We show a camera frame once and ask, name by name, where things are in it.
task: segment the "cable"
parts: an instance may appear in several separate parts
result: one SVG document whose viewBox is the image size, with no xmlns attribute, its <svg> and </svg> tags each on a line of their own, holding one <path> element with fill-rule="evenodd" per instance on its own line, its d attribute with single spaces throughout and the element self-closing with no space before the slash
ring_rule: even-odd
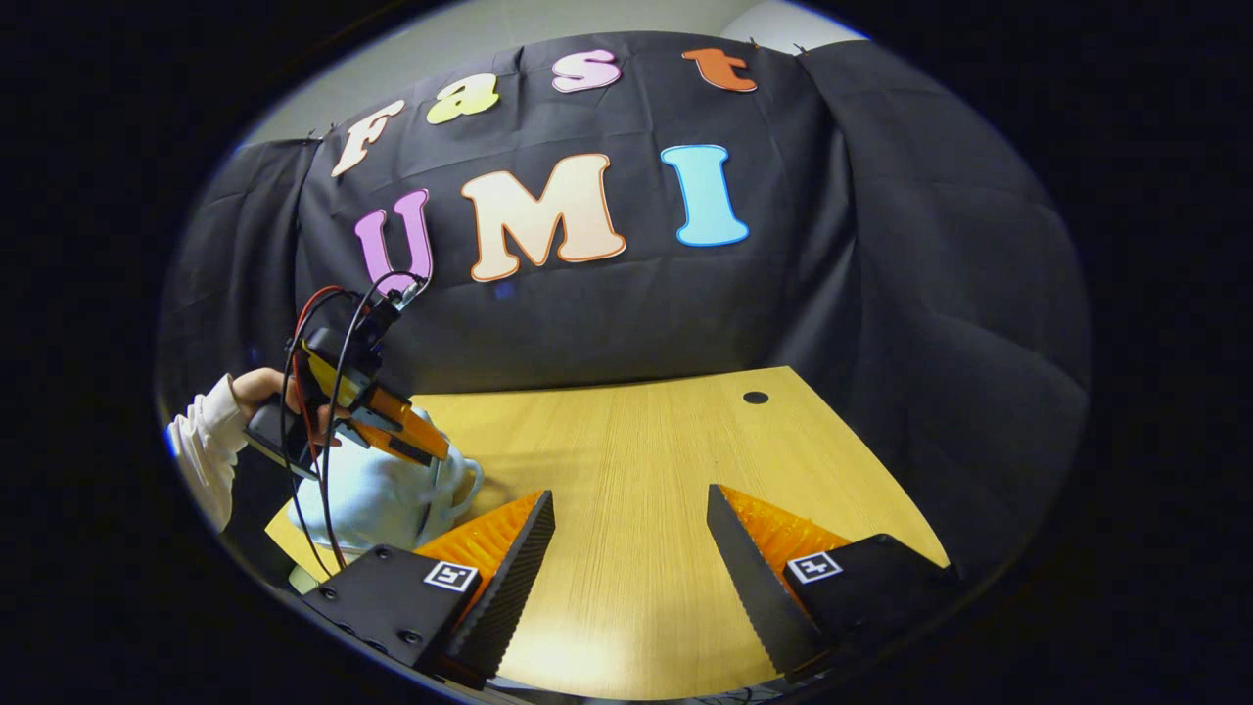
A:
<svg viewBox="0 0 1253 705">
<path fill-rule="evenodd" d="M 325 298 L 322 298 L 321 301 L 317 301 L 317 303 L 313 304 L 312 308 L 311 308 L 311 304 L 313 303 L 313 301 L 317 299 L 318 297 L 321 297 L 323 293 L 330 293 L 330 294 L 326 296 Z M 283 455 L 283 467 L 288 472 L 288 475 L 292 476 L 291 477 L 291 481 L 292 481 L 292 503 L 296 506 L 296 517 L 301 521 L 301 531 L 304 532 L 304 540 L 309 545 L 309 552 L 313 553 L 313 558 L 317 560 L 318 567 L 322 569 L 322 572 L 326 574 L 327 579 L 331 577 L 331 571 L 327 570 L 326 563 L 322 562 L 322 557 L 318 555 L 317 548 L 313 546 L 313 537 L 309 533 L 308 525 L 304 522 L 304 512 L 301 510 L 299 486 L 296 482 L 294 473 L 292 473 L 291 458 L 288 458 L 288 456 L 287 456 L 287 425 L 286 425 L 286 421 L 287 421 L 287 384 L 288 384 L 288 381 L 291 381 L 291 377 L 292 377 L 291 373 L 292 373 L 292 368 L 294 366 L 296 343 L 297 343 L 297 341 L 299 341 L 301 334 L 304 332 L 304 326 L 308 324 L 308 321 L 313 317 L 313 313 L 316 313 L 317 309 L 321 308 L 323 303 L 326 303 L 327 301 L 335 298 L 336 296 L 346 296 L 346 294 L 348 294 L 348 292 L 345 291 L 345 288 L 341 287 L 341 286 L 325 286 L 325 287 L 320 288 L 318 291 L 316 291 L 313 293 L 313 296 L 309 296 L 308 301 L 304 302 L 304 308 L 301 311 L 301 316 L 296 321 L 296 333 L 292 336 L 292 346 L 287 351 L 287 359 L 283 363 L 283 388 L 282 388 L 281 399 L 279 399 L 279 403 L 278 403 L 279 446 L 281 446 L 282 455 Z M 299 388 L 299 381 L 297 381 L 297 388 L 296 389 L 297 389 L 297 393 L 302 392 L 301 388 Z M 303 408 L 303 403 L 301 406 L 301 409 L 302 409 L 302 416 L 306 416 L 307 414 L 307 409 Z M 313 453 L 312 450 L 311 450 L 311 452 L 309 452 L 309 467 L 312 467 L 315 470 L 315 472 L 316 472 L 317 471 L 317 465 L 313 462 L 315 460 L 316 460 L 316 453 Z M 321 485 L 321 473 L 318 473 L 318 485 Z M 322 512 L 323 512 L 323 516 L 325 516 L 325 520 L 326 520 L 327 536 L 333 536 L 333 530 L 331 528 L 331 511 L 330 511 L 330 506 L 327 503 L 323 503 Z"/>
<path fill-rule="evenodd" d="M 352 313 L 352 322 L 348 323 L 348 329 L 347 329 L 347 332 L 343 336 L 343 346 L 340 347 L 340 361 L 335 366 L 335 383 L 331 386 L 331 409 L 330 409 L 331 413 L 327 414 L 327 425 L 326 425 L 327 437 L 331 436 L 331 432 L 332 432 L 332 430 L 336 426 L 335 407 L 336 407 L 336 402 L 338 402 L 338 398 L 340 398 L 340 382 L 343 378 L 343 362 L 348 357 L 348 342 L 352 339 L 352 333 L 355 332 L 355 329 L 357 327 L 357 322 L 361 319 L 361 311 L 368 304 L 370 296 L 375 292 L 375 289 L 378 288 L 378 284 L 382 283 L 385 279 L 387 279 L 388 277 L 391 277 L 393 274 L 407 275 L 407 277 L 412 278 L 413 282 L 421 283 L 421 279 L 417 277 L 417 274 L 415 274 L 412 272 L 406 272 L 403 269 L 392 269 L 392 270 L 382 274 L 381 277 L 376 278 L 373 280 L 373 283 L 370 284 L 370 289 L 366 291 L 366 293 L 361 297 L 361 301 L 357 302 L 357 309 Z M 330 507 L 330 492 L 328 492 L 328 486 L 331 483 L 331 446 L 330 445 L 326 445 L 326 446 L 322 447 L 322 470 L 318 473 L 318 477 L 322 478 L 322 481 L 318 483 L 318 486 L 322 490 L 322 505 L 323 505 L 323 507 Z M 327 531 L 327 537 L 331 540 L 331 546 L 335 548 L 336 558 L 340 560 L 340 569 L 343 570 L 345 565 L 343 565 L 343 557 L 340 555 L 340 545 L 335 540 L 335 535 L 332 535 L 330 532 L 330 528 L 331 528 L 331 525 L 330 525 L 330 516 L 328 516 L 327 517 L 327 530 L 328 530 Z"/>
</svg>

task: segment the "person's hand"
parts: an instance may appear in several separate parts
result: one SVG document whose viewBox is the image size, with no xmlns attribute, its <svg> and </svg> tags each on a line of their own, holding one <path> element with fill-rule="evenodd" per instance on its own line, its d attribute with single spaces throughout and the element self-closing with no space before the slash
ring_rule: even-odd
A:
<svg viewBox="0 0 1253 705">
<path fill-rule="evenodd" d="M 239 407 L 239 413 L 243 416 L 243 422 L 247 425 L 257 416 L 257 411 L 261 406 L 271 397 L 282 393 L 283 391 L 283 373 L 271 369 L 261 368 L 252 371 L 251 373 L 239 376 L 234 378 L 231 383 L 231 392 L 234 394 L 236 404 Z M 287 408 L 292 411 L 296 416 L 301 414 L 301 406 L 298 397 L 296 396 L 296 378 L 291 378 L 287 383 Z M 346 409 L 336 409 L 335 416 L 338 418 L 347 418 L 350 414 Z M 313 443 L 322 446 L 326 443 L 326 427 L 331 421 L 331 406 L 323 404 L 317 411 L 317 428 L 313 431 Z M 331 440 L 331 446 L 340 446 L 341 442 L 337 438 Z"/>
</svg>

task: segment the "mug handle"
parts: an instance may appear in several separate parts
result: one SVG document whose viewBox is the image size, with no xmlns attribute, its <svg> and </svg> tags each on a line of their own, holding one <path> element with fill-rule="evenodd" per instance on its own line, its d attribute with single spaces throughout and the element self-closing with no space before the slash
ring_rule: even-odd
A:
<svg viewBox="0 0 1253 705">
<path fill-rule="evenodd" d="M 470 508 L 470 503 L 474 502 L 475 496 L 479 495 L 480 490 L 482 490 L 482 466 L 479 465 L 479 461 L 471 461 L 470 458 L 466 458 L 465 463 L 466 468 L 474 471 L 474 487 L 470 488 L 470 493 L 466 495 L 466 498 L 462 500 L 460 505 L 456 507 L 449 507 L 447 517 L 450 520 L 455 520 L 461 515 L 465 515 L 466 510 Z"/>
</svg>

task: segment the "white sleeve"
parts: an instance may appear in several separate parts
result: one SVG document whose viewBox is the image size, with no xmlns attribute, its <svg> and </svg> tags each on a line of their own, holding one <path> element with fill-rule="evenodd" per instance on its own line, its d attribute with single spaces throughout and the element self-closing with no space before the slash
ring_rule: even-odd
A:
<svg viewBox="0 0 1253 705">
<path fill-rule="evenodd" d="M 223 376 L 208 394 L 195 397 L 185 417 L 175 417 L 165 430 L 192 495 L 219 532 L 231 520 L 236 453 L 248 445 L 231 382 L 231 376 Z"/>
</svg>

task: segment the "light blue cup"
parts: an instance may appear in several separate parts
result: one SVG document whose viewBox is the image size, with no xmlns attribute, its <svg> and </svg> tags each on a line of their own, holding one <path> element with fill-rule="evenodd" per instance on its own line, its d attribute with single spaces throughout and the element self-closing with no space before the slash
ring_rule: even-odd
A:
<svg viewBox="0 0 1253 705">
<path fill-rule="evenodd" d="M 430 422 L 419 409 L 413 412 Z M 482 466 L 449 446 L 449 458 L 427 466 L 401 461 L 375 448 L 361 448 L 342 438 L 342 446 L 331 448 L 328 505 L 335 538 L 345 558 L 360 556 L 386 543 L 406 551 L 431 541 L 452 528 L 482 488 Z M 466 498 L 452 505 L 452 496 L 475 475 Z M 313 543 L 330 548 L 326 516 L 318 485 L 302 481 L 296 497 L 304 515 Z M 299 527 L 296 506 L 288 507 L 287 518 Z"/>
</svg>

